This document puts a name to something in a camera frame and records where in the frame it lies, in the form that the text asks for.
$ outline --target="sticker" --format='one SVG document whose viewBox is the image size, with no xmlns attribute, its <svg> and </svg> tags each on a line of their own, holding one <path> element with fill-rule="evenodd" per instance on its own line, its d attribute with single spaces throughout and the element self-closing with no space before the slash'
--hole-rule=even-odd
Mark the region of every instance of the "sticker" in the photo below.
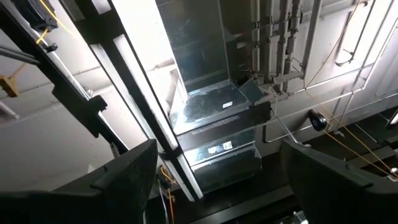
<svg viewBox="0 0 398 224">
<path fill-rule="evenodd" d="M 224 150 L 232 149 L 232 142 L 226 142 L 223 144 Z"/>
<path fill-rule="evenodd" d="M 208 151 L 210 154 L 214 154 L 214 153 L 217 152 L 217 146 L 211 147 L 211 148 L 207 149 L 207 151 Z"/>
<path fill-rule="evenodd" d="M 227 108 L 229 106 L 232 106 L 232 101 L 223 104 L 223 108 Z"/>
</svg>

